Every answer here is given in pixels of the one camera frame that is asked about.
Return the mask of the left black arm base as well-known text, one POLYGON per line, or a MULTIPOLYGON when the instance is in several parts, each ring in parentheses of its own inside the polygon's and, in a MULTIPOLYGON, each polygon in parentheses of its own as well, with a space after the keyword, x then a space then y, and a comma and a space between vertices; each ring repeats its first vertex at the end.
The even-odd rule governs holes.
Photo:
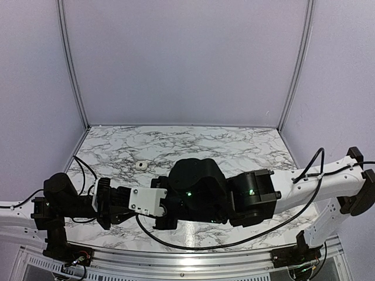
POLYGON ((90 266, 93 258, 93 248, 68 243, 64 228, 47 230, 46 249, 43 256, 72 265, 90 266))

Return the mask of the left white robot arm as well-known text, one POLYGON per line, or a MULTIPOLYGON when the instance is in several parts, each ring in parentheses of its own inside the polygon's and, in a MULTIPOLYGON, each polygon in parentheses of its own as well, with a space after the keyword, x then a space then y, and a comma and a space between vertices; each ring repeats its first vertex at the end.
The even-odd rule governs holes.
POLYGON ((109 178, 97 179, 86 195, 79 195, 70 177, 65 173, 54 174, 43 183, 43 195, 32 194, 23 202, 1 206, 1 220, 10 220, 12 226, 46 232, 47 250, 63 261, 74 255, 68 243, 65 219, 86 218, 94 220, 105 229, 120 224, 134 216, 135 206, 129 203, 132 191, 126 187, 110 186, 109 178))

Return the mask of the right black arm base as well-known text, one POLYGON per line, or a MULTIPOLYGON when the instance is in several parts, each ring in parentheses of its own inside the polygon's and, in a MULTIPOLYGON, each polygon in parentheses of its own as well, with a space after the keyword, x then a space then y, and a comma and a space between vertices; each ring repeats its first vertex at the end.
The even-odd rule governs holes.
POLYGON ((296 236, 296 245, 285 246, 271 251, 271 261, 274 268, 301 265, 321 257, 321 247, 312 247, 306 243, 305 231, 296 236))

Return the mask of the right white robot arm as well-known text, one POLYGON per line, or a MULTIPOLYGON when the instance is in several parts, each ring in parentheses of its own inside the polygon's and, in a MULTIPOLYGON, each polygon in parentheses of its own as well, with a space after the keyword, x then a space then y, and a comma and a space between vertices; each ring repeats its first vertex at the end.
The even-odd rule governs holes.
POLYGON ((179 221, 249 227, 294 207, 328 200, 323 213, 299 233, 290 257, 303 262, 343 221, 374 205, 374 171, 364 170, 357 148, 333 163, 309 163, 303 170, 255 170, 225 177, 212 159, 182 159, 169 175, 152 181, 165 192, 155 229, 176 229, 179 221))

